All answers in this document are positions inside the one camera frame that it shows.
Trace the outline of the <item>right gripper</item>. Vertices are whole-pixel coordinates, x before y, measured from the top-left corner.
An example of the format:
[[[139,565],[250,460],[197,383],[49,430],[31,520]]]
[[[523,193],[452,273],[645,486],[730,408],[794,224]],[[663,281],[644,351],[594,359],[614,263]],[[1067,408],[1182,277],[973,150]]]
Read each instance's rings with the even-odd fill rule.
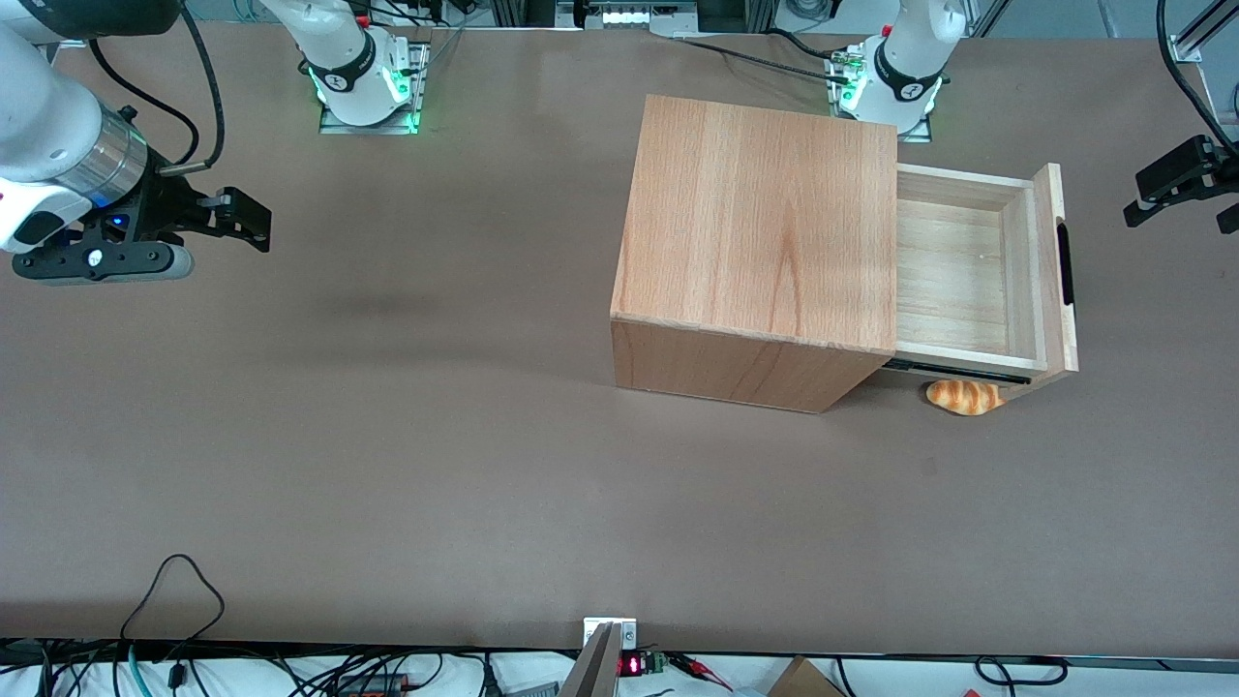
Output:
[[[271,212],[239,187],[204,196],[183,177],[152,176],[110,204],[98,206],[61,184],[19,184],[2,180],[2,251],[26,255],[38,248],[79,241],[87,227],[102,224],[114,241],[180,244],[181,232],[245,241],[270,253]]]

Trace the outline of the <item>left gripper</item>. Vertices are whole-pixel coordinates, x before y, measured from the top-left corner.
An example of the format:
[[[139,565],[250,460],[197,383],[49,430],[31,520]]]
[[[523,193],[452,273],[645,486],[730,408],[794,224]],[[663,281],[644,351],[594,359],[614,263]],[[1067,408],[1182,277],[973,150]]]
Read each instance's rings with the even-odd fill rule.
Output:
[[[1189,201],[1238,193],[1238,155],[1234,147],[1214,145],[1209,136],[1187,137],[1134,176],[1137,199],[1124,208],[1129,228]]]

